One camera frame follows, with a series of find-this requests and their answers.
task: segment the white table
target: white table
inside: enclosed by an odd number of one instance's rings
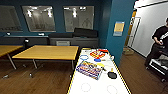
[[[90,53],[93,51],[95,51],[95,49],[82,50],[80,56],[87,55],[89,58],[86,61],[95,64],[104,64],[107,71],[103,71],[100,78],[95,80],[75,70],[68,94],[131,94],[110,55],[106,54],[101,58],[105,59],[105,61],[95,62],[94,58],[90,56]],[[81,62],[82,59],[79,57],[77,65]],[[117,79],[111,79],[108,77],[107,73],[111,71],[111,68],[113,68],[113,72],[117,74]]]

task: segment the wooden table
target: wooden table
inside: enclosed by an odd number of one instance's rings
[[[12,61],[12,59],[11,59],[9,53],[11,53],[11,52],[13,52],[13,51],[15,51],[15,50],[17,50],[17,49],[19,49],[19,48],[21,48],[21,47],[23,47],[23,46],[0,45],[0,57],[1,57],[1,56],[4,56],[4,55],[7,55],[8,58],[9,58],[9,60],[10,60],[10,62],[11,62],[11,64],[12,64],[12,66],[13,66],[13,68],[16,69],[16,66],[15,66],[15,64],[13,63],[13,61]]]
[[[37,64],[35,59],[56,59],[56,60],[73,60],[76,58],[78,51],[78,46],[46,46],[46,45],[35,45],[12,58],[20,59],[33,59],[35,68],[37,69]]]
[[[75,70],[67,94],[131,94],[111,55],[106,53],[101,58],[103,61],[95,62],[94,58],[90,56],[93,51],[96,49],[82,50],[77,66],[84,60],[81,56],[88,56],[85,57],[85,61],[94,64],[101,63],[107,71],[102,71],[100,78],[95,80]],[[107,75],[111,68],[117,74],[116,79],[111,79]]]

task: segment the window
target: window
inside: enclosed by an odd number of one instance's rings
[[[94,6],[64,6],[66,32],[74,28],[93,29]]]
[[[52,6],[22,6],[31,32],[55,32]]]
[[[0,31],[22,31],[14,6],[0,6]]]

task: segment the blue wall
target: blue wall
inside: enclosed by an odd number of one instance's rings
[[[111,7],[110,22],[107,34],[106,48],[111,55],[115,56],[115,63],[119,66],[125,39],[128,33],[130,19],[133,12],[134,2],[136,0],[113,0]],[[113,36],[115,22],[125,22],[123,34],[120,37]]]
[[[94,29],[98,30],[99,14],[100,14],[101,0],[1,0],[0,5],[12,5],[15,7],[18,14],[23,32],[13,32],[11,36],[37,36],[39,32],[29,32],[24,14],[22,13],[22,6],[52,6],[56,25],[56,33],[66,33],[64,24],[64,10],[63,6],[94,6]]]
[[[112,0],[103,0],[99,24],[99,46],[105,48],[110,21]]]

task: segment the paper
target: paper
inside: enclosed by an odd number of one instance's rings
[[[122,36],[124,30],[124,22],[116,22],[113,36]]]

